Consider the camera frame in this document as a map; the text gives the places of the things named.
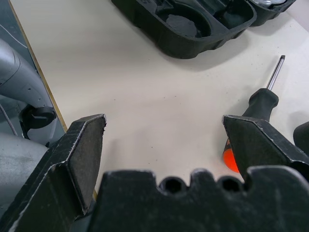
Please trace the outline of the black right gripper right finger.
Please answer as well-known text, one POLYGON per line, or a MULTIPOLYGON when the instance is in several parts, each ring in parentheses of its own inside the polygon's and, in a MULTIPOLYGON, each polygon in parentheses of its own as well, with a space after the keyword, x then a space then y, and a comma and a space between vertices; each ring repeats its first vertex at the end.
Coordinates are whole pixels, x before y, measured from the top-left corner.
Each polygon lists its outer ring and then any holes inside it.
POLYGON ((245 116, 224 115, 225 128, 235 161, 244 177, 253 166, 286 166, 309 179, 309 157, 268 121, 245 116))

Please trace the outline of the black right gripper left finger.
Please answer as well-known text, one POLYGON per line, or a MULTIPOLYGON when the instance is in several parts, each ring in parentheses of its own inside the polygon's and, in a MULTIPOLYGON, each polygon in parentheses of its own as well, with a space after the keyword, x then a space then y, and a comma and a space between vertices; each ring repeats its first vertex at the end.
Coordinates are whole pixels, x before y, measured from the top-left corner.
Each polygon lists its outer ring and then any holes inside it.
POLYGON ((2 232, 68 232, 91 205, 104 114, 80 118, 44 154, 0 219, 2 232))

